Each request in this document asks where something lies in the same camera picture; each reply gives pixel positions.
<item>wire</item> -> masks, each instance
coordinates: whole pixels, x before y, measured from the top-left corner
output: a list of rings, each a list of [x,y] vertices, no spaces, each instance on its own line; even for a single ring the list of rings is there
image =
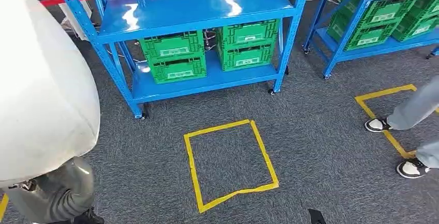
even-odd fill
[[[332,2],[332,3],[334,3],[334,4],[337,4],[337,5],[339,5],[340,3],[338,3],[338,2],[336,2],[336,1],[333,1],[333,0],[327,0],[328,2]]]

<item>person's leg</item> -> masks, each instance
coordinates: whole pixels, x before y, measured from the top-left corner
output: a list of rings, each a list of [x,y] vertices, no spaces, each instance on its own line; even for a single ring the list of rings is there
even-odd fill
[[[437,107],[439,107],[439,76],[435,76],[430,83],[399,104],[393,114],[387,118],[369,120],[365,123],[365,127],[371,132],[410,129],[429,116]]]
[[[407,159],[397,166],[397,172],[405,178],[419,178],[439,168],[439,139],[422,144],[416,149],[416,157]]]

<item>black and white sneaker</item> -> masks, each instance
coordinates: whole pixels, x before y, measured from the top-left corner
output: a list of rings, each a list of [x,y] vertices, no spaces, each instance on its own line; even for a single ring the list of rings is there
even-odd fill
[[[397,166],[397,172],[409,179],[419,178],[427,174],[430,168],[425,166],[418,158],[411,158]]]
[[[370,132],[382,132],[384,130],[392,129],[392,127],[387,123],[387,118],[374,118],[368,120],[364,126]]]

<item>black object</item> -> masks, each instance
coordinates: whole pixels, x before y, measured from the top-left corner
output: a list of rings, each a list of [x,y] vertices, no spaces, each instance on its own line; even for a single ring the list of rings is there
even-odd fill
[[[431,59],[432,57],[434,57],[434,54],[433,54],[433,53],[430,53],[430,54],[428,54],[428,55],[426,56],[426,59]]]
[[[77,216],[73,220],[73,224],[104,224],[105,221],[94,212],[94,207],[89,208],[82,215]]]
[[[311,224],[326,224],[320,211],[308,208],[311,217]]]

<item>yellow tape square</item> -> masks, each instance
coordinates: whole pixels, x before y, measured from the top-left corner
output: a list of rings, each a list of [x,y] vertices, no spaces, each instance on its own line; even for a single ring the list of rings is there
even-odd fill
[[[364,103],[364,101],[372,99],[372,98],[380,97],[380,96],[394,94],[394,93],[397,93],[400,91],[416,91],[416,90],[417,90],[417,88],[413,84],[407,84],[407,85],[400,86],[400,87],[389,88],[389,89],[385,89],[383,91],[378,91],[378,92],[365,94],[362,96],[357,96],[357,97],[355,97],[355,100],[364,109],[364,111],[366,111],[366,113],[368,114],[368,116],[370,118],[376,118],[375,114],[372,112],[372,110],[370,110],[370,108],[366,105],[366,103]],[[390,141],[390,143],[395,147],[395,149],[401,154],[401,156],[403,158],[412,158],[415,156],[416,151],[406,152],[405,149],[401,146],[401,144],[393,137],[393,135],[389,131],[385,130],[385,131],[383,131],[383,134]]]
[[[273,183],[262,185],[262,186],[259,186],[256,188],[251,188],[251,189],[240,189],[240,190],[234,191],[230,194],[227,194],[223,197],[217,198],[217,199],[215,199],[207,204],[204,204],[203,199],[201,197],[201,189],[200,189],[200,185],[198,183],[197,171],[196,171],[195,162],[194,162],[194,155],[192,153],[191,142],[189,139],[191,137],[194,137],[197,135],[202,135],[204,133],[215,132],[215,131],[223,130],[226,128],[236,127],[236,126],[245,125],[245,124],[250,124],[250,126],[253,130],[253,133],[255,134],[256,141],[258,142],[259,148],[262,152],[262,155],[264,157],[268,171],[270,172],[270,176],[271,176],[271,179],[273,180]],[[187,133],[184,135],[184,142],[186,144],[187,155],[189,157],[189,168],[191,170],[192,182],[194,183],[195,199],[197,201],[197,206],[198,206],[198,210],[200,213],[203,213],[204,211],[217,206],[218,204],[226,201],[227,199],[230,199],[233,196],[236,196],[237,194],[250,193],[250,192],[261,192],[261,191],[265,191],[265,190],[274,189],[274,188],[279,187],[279,181],[277,180],[277,176],[276,176],[276,173],[274,171],[273,165],[271,164],[270,158],[269,158],[267,152],[265,151],[265,146],[264,146],[264,143],[262,142],[262,138],[261,138],[259,131],[256,127],[255,121],[242,120],[239,122],[233,122],[233,123],[229,123],[229,124],[225,124],[225,125],[206,128],[206,129],[195,131],[195,132],[190,132],[190,133]]]

